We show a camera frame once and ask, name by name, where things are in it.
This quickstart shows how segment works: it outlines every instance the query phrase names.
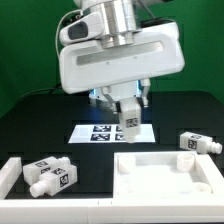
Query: white paper sheet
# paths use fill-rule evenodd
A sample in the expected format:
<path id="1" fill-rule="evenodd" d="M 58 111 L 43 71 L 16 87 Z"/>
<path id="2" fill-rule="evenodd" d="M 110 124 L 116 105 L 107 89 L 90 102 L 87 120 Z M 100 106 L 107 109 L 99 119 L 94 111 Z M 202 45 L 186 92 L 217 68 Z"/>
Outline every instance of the white paper sheet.
<path id="1" fill-rule="evenodd" d="M 136 142 L 155 142 L 151 124 L 141 124 L 140 135 Z M 117 124 L 76 125 L 69 143 L 120 143 L 123 139 L 122 129 Z"/>

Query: white container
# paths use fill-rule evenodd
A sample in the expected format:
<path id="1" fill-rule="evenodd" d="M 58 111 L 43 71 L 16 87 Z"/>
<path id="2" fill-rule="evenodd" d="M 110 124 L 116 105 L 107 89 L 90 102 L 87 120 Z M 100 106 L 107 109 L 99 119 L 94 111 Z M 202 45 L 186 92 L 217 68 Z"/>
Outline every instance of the white container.
<path id="1" fill-rule="evenodd" d="M 0 170 L 0 199 L 5 199 L 21 173 L 21 158 L 10 158 Z"/>
<path id="2" fill-rule="evenodd" d="M 64 164 L 41 174 L 39 181 L 30 187 L 30 193 L 34 198 L 42 196 L 44 193 L 53 196 L 75 182 L 77 182 L 76 166 Z"/>
<path id="3" fill-rule="evenodd" d="M 222 152 L 222 145 L 213 142 L 211 137 L 191 132 L 185 132 L 180 135 L 180 148 L 195 150 L 200 154 L 206 154 L 209 152 L 220 154 Z"/>
<path id="4" fill-rule="evenodd" d="M 62 157 L 56 159 L 51 156 L 49 158 L 23 166 L 24 180 L 31 186 L 39 180 L 39 176 L 41 174 L 63 164 L 71 164 L 69 158 Z"/>

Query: white tray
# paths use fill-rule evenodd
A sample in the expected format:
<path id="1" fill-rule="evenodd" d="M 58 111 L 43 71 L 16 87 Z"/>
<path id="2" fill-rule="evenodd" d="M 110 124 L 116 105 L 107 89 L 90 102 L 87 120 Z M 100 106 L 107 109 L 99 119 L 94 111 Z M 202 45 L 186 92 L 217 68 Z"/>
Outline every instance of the white tray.
<path id="1" fill-rule="evenodd" d="M 193 170 L 177 169 L 177 155 L 192 155 Z M 132 171 L 124 173 L 122 158 L 135 161 Z M 208 184 L 211 195 L 203 189 L 195 190 L 196 183 Z M 161 197 L 211 197 L 224 195 L 223 177 L 208 155 L 195 152 L 116 153 L 114 157 L 114 198 L 142 200 Z"/>

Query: cable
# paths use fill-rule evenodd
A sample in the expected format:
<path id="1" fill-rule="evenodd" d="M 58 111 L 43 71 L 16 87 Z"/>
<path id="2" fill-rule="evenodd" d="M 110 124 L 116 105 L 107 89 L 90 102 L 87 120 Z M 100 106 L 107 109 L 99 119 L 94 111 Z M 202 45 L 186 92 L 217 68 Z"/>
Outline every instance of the cable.
<path id="1" fill-rule="evenodd" d="M 25 95 L 21 96 L 20 99 L 17 101 L 16 104 L 20 103 L 21 101 L 23 101 L 26 97 L 31 96 L 33 94 L 36 93 L 40 93 L 40 92 L 46 92 L 46 91 L 50 91 L 49 93 L 52 93 L 55 90 L 61 89 L 61 87 L 56 87 L 56 88 L 47 88 L 47 89 L 39 89 L 39 90 L 35 90 L 29 93 L 26 93 Z"/>
<path id="2" fill-rule="evenodd" d="M 61 24 L 62 22 L 64 21 L 64 19 L 71 15 L 71 14 L 76 14 L 77 12 L 80 13 L 80 15 L 82 15 L 82 10 L 73 10 L 73 11 L 70 11 L 68 13 L 66 13 L 60 20 L 60 22 L 58 23 L 58 26 L 57 26 L 57 30 L 56 30 L 56 35 L 55 35 L 55 49 L 56 49 L 56 53 L 57 53 L 57 56 L 58 56 L 58 59 L 59 59 L 59 49 L 58 49 L 58 35 L 59 35 L 59 30 L 60 30 L 60 27 L 61 27 Z"/>
<path id="3" fill-rule="evenodd" d="M 156 18 L 156 16 L 153 14 L 153 12 L 146 6 L 146 4 L 142 0 L 138 0 L 138 2 L 142 6 L 142 8 L 145 9 L 153 19 Z"/>

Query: black surface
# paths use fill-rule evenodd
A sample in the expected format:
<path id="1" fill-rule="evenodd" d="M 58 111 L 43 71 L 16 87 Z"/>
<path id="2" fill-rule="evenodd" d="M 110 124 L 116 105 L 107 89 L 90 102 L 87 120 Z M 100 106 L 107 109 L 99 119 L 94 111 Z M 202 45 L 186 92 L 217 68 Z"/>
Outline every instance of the black surface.
<path id="1" fill-rule="evenodd" d="M 179 135 L 185 131 L 224 145 L 224 106 L 209 93 L 161 92 L 149 100 L 143 123 L 152 123 L 156 143 L 68 144 L 76 124 L 116 124 L 118 117 L 89 105 L 86 96 L 30 96 L 0 120 L 0 166 L 12 156 L 20 156 L 23 165 L 68 156 L 78 167 L 79 182 L 44 198 L 112 197 L 114 152 L 180 150 Z M 223 174 L 223 153 L 211 157 Z M 7 198 L 32 198 L 22 175 Z"/>

